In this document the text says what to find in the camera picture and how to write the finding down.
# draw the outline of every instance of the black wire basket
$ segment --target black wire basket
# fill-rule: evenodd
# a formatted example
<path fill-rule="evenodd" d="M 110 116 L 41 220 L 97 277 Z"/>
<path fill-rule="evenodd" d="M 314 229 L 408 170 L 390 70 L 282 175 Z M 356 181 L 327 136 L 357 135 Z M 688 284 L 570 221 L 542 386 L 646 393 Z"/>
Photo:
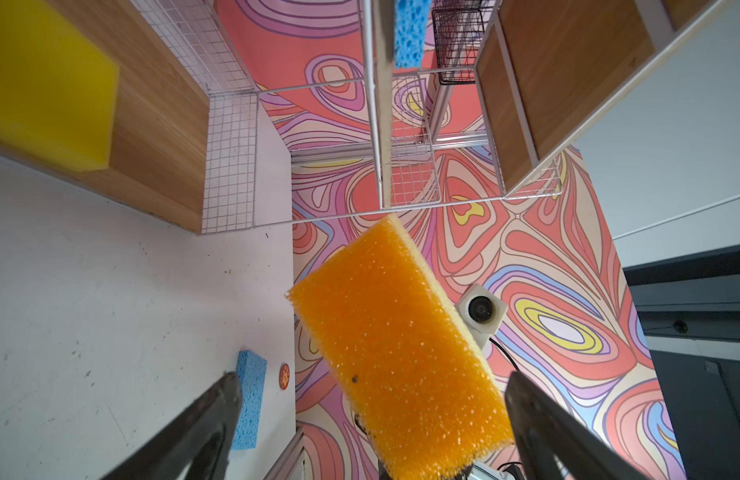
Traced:
<path fill-rule="evenodd" d="M 432 24 L 437 66 L 453 68 L 439 72 L 440 84 L 474 83 L 474 63 L 484 36 L 484 24 L 492 9 L 486 4 L 480 0 L 435 3 Z"/>

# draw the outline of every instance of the red round sticker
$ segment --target red round sticker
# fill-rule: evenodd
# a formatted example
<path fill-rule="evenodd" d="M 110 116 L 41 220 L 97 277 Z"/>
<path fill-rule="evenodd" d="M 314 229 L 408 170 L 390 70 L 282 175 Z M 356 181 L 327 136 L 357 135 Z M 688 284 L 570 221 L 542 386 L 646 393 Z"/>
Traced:
<path fill-rule="evenodd" d="M 287 389 L 290 383 L 290 366 L 287 363 L 283 363 L 279 367 L 279 388 L 284 390 Z"/>

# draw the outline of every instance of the patterned wall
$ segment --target patterned wall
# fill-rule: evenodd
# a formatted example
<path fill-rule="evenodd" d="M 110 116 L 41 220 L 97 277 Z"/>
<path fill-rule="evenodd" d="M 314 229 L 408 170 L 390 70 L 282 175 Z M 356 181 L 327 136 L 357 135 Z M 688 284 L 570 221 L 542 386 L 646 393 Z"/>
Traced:
<path fill-rule="evenodd" d="M 355 0 L 216 0 L 216 10 L 250 75 L 262 91 L 363 76 L 362 42 Z M 428 29 L 423 66 L 436 67 Z M 397 102 L 395 116 L 422 116 L 437 84 L 424 75 L 424 104 Z M 404 85 L 397 85 L 399 95 Z M 262 94 L 261 102 L 290 150 L 370 140 L 362 83 Z M 482 128 L 476 87 L 459 85 L 442 133 Z"/>
<path fill-rule="evenodd" d="M 519 367 L 619 454 L 656 479 L 685 477 L 644 335 L 580 154 L 558 159 L 556 197 L 466 204 L 400 215 L 456 301 L 473 282 L 509 304 L 497 338 Z M 448 200 L 497 191 L 492 166 L 472 150 L 438 152 Z M 341 213 L 374 195 L 368 162 L 300 167 L 294 216 Z M 360 235 L 376 216 L 293 226 L 295 280 Z M 310 439 L 314 478 L 376 478 L 376 458 L 308 333 L 296 324 L 296 411 Z M 492 345 L 488 363 L 505 388 L 512 367 Z M 515 449 L 488 460 L 517 460 Z"/>

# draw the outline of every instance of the orange sponge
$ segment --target orange sponge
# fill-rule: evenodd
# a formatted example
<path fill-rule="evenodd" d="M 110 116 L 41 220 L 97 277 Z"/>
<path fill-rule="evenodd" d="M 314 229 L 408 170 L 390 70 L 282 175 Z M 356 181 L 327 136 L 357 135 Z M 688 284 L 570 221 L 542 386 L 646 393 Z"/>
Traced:
<path fill-rule="evenodd" d="M 396 216 L 288 298 L 394 480 L 452 476 L 512 443 L 487 362 Z"/>

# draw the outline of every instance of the sponge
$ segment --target sponge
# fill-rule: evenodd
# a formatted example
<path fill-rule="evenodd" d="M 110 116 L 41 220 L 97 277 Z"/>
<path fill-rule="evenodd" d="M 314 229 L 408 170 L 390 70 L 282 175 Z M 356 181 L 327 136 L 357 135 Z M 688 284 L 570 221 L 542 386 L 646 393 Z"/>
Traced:
<path fill-rule="evenodd" d="M 450 477 L 512 443 L 487 361 L 396 216 L 288 298 L 394 480 Z"/>
<path fill-rule="evenodd" d="M 432 0 L 395 0 L 394 66 L 420 68 Z"/>
<path fill-rule="evenodd" d="M 64 170 L 107 168 L 118 79 L 44 0 L 0 0 L 0 144 Z"/>
<path fill-rule="evenodd" d="M 250 350 L 243 350 L 236 359 L 236 374 L 242 386 L 242 410 L 234 431 L 231 450 L 248 450 L 255 448 L 258 442 L 266 360 Z"/>

